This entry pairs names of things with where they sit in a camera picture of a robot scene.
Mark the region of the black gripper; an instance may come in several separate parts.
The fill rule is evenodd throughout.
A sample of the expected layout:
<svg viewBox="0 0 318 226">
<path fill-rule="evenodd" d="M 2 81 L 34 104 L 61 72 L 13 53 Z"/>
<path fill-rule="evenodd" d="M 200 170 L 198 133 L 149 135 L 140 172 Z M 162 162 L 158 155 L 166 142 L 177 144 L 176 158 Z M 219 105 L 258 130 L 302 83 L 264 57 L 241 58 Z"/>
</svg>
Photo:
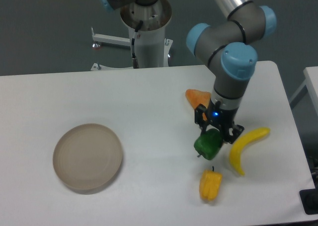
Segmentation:
<svg viewBox="0 0 318 226">
<path fill-rule="evenodd" d="M 211 124 L 220 131 L 225 143 L 233 144 L 244 131 L 242 125 L 234 123 L 238 108 L 224 110 L 220 106 L 218 101 L 215 104 L 212 100 L 210 100 L 208 109 L 203 104 L 199 104 L 194 109 L 194 122 L 199 126 L 201 134 L 206 133 L 207 127 Z M 205 113 L 207 113 L 207 120 L 203 118 Z"/>
</svg>

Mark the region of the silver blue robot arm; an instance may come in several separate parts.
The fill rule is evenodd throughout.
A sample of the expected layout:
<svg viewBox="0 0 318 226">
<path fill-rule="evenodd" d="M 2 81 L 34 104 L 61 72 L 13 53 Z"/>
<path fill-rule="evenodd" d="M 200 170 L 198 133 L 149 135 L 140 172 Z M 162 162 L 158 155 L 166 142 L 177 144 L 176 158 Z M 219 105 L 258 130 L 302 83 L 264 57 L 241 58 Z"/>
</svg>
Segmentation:
<svg viewBox="0 0 318 226">
<path fill-rule="evenodd" d="M 224 142 L 234 143 L 243 126 L 234 122 L 257 62 L 251 44 L 271 35 L 277 25 L 274 11 L 252 0 L 215 0 L 227 21 L 213 28 L 195 25 L 186 37 L 189 51 L 215 76 L 208 106 L 195 107 L 195 123 L 202 132 L 217 128 Z M 162 67 L 165 28 L 172 17 L 167 0 L 101 0 L 105 9 L 120 10 L 129 30 L 133 68 Z"/>
</svg>

